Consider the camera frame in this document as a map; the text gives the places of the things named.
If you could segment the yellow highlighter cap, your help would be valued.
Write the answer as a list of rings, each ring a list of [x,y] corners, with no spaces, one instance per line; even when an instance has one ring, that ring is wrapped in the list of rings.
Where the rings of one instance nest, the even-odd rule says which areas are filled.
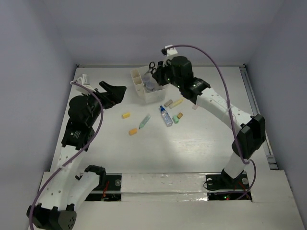
[[[122,115],[122,118],[123,118],[123,119],[128,118],[128,117],[130,117],[130,113],[124,113],[124,114]]]

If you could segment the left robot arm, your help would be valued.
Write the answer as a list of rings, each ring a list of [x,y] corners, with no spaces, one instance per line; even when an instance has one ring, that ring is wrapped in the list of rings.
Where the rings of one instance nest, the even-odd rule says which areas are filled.
[[[71,230],[77,209],[94,189],[107,186],[104,167],[89,165],[80,177],[77,171],[103,122],[104,110],[122,102],[127,88],[105,81],[99,92],[87,83],[72,81],[81,95],[69,101],[68,122],[61,141],[57,167],[40,187],[27,210],[32,230]]]

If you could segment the aluminium table edge rail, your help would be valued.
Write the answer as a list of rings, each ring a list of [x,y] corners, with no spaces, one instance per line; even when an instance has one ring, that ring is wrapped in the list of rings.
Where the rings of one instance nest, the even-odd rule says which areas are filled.
[[[241,73],[241,77],[242,77],[245,89],[247,91],[247,95],[248,95],[248,99],[251,105],[253,115],[260,114],[260,110],[259,110],[259,107],[256,101],[256,97],[255,97],[255,94],[252,89],[251,82],[248,76],[247,66],[243,64],[239,67],[239,70]],[[266,140],[263,144],[263,148],[264,148],[264,152],[265,152],[269,167],[271,170],[279,170],[278,164],[276,162],[275,156],[273,154],[273,151],[270,145],[270,141],[269,141],[267,132],[265,132],[265,137],[266,137]]]

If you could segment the green highlighter cap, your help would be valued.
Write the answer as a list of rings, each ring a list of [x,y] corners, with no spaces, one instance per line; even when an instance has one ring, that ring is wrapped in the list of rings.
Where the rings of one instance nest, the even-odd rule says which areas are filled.
[[[174,115],[174,116],[172,117],[172,119],[173,119],[173,122],[174,122],[175,124],[177,124],[177,123],[179,122],[179,118],[178,118],[176,115]]]

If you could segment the pink highlighter body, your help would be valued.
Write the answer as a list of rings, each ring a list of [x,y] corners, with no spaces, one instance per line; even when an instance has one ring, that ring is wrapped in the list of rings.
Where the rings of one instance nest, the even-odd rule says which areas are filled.
[[[193,109],[193,110],[196,110],[198,107],[199,107],[198,105],[194,104],[193,107],[192,107],[192,109]]]

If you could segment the paperclip jar near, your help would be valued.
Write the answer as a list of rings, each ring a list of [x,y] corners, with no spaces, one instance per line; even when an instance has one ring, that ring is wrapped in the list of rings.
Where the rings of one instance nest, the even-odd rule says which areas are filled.
[[[146,88],[146,91],[147,92],[154,92],[156,89],[155,89],[155,84],[152,83],[151,81],[147,81],[145,83],[145,88]]]

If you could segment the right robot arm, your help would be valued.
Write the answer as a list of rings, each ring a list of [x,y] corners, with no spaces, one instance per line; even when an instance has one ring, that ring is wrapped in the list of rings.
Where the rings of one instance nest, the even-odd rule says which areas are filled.
[[[232,130],[235,138],[233,153],[220,178],[209,186],[219,190],[222,188],[219,183],[227,188],[236,185],[246,162],[266,140],[264,117],[250,115],[231,105],[209,83],[194,76],[191,62],[184,56],[160,61],[157,66],[151,64],[150,73],[158,85],[177,87],[184,98],[207,110]]]

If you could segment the green uncapped highlighter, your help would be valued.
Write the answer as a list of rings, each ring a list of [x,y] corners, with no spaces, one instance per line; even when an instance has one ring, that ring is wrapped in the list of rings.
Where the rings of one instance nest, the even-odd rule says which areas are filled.
[[[150,114],[146,115],[146,117],[140,122],[139,129],[143,128],[147,124],[147,122],[150,120],[150,118],[151,118]]]

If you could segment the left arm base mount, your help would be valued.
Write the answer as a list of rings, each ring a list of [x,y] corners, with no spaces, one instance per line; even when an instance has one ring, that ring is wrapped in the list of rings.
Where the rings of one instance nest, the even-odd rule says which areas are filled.
[[[122,174],[108,174],[104,167],[96,165],[89,165],[84,172],[99,175],[98,186],[90,192],[85,201],[121,201]]]

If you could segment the yellow highlighter body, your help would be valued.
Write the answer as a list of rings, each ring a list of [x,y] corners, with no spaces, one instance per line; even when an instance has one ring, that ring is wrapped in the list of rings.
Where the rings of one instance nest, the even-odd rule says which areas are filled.
[[[172,103],[169,105],[169,108],[172,109],[172,108],[174,108],[174,107],[180,105],[183,101],[184,101],[183,99],[178,99],[178,100],[172,102]]]

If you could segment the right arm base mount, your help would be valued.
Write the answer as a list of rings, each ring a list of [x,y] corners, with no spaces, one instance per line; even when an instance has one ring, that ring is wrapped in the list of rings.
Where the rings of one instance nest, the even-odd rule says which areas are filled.
[[[249,180],[245,171],[235,179],[222,170],[221,173],[207,174],[203,187],[209,201],[249,200],[252,201]]]

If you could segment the white perforated basket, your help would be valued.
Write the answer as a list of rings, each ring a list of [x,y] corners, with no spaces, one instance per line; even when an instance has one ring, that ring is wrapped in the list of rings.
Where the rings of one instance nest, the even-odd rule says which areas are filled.
[[[146,67],[137,68],[137,70],[139,71],[141,77],[147,71]],[[156,90],[154,92],[147,92],[145,88],[145,83],[144,83],[144,96],[141,99],[143,99],[146,104],[163,101],[165,99],[165,94],[166,94],[165,86],[159,86],[157,82],[153,79],[152,74],[150,74],[150,76],[151,76],[150,80],[152,83],[155,84]]]

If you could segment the grey dirty eraser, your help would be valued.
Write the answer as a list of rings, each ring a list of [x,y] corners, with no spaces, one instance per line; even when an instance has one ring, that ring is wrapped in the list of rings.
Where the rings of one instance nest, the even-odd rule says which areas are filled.
[[[171,105],[172,103],[173,103],[172,100],[168,100],[168,101],[164,104],[164,106],[165,106],[165,107],[168,107],[168,106]]]

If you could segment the paperclip jar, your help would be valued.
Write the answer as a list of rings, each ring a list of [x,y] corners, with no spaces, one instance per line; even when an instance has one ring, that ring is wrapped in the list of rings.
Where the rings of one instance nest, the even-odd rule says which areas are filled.
[[[145,88],[146,88],[146,91],[147,92],[154,92],[156,89],[155,89],[155,84],[152,83],[151,81],[147,81],[145,83]]]
[[[143,76],[142,76],[142,81],[143,81],[143,83],[147,83],[147,82],[150,82],[151,80],[150,80],[150,74],[149,73],[147,73],[147,74],[144,74]]]

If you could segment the clear blue spray bottle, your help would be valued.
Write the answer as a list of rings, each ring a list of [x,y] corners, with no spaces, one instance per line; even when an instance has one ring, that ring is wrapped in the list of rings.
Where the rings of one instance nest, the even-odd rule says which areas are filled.
[[[161,112],[161,116],[166,124],[167,127],[172,126],[173,121],[170,117],[170,115],[168,114],[168,112],[166,111],[166,109],[163,106],[160,106],[160,112]]]

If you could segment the black handled scissors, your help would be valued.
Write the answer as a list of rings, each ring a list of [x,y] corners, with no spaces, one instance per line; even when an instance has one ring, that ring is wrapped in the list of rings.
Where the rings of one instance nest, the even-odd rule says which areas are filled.
[[[148,70],[145,72],[144,75],[147,75],[147,74],[154,74],[156,72],[157,68],[156,68],[156,63],[155,62],[150,62],[149,65],[148,65]]]

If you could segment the orange highlighter cap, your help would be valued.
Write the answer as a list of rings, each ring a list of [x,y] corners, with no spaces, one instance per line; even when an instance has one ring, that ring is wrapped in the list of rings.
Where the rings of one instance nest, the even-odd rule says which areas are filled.
[[[137,128],[131,129],[131,130],[129,131],[129,135],[130,135],[130,136],[135,135],[137,132],[138,132],[138,129],[137,129]]]

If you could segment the paperclip jar far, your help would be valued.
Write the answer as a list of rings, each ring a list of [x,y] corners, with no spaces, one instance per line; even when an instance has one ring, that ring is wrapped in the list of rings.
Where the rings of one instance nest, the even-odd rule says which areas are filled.
[[[150,74],[149,73],[147,73],[147,74],[144,74],[143,76],[142,76],[142,81],[143,81],[143,83],[147,83],[147,82],[150,82],[151,80],[150,80]]]

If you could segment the cream divided side organizer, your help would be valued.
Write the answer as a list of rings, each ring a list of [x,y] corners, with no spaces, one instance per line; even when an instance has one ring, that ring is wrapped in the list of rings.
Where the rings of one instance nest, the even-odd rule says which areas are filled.
[[[132,81],[136,90],[137,95],[140,98],[143,98],[144,96],[144,84],[141,78],[141,75],[139,73],[139,71],[137,69],[133,69],[130,71],[131,73],[131,77],[132,77]]]

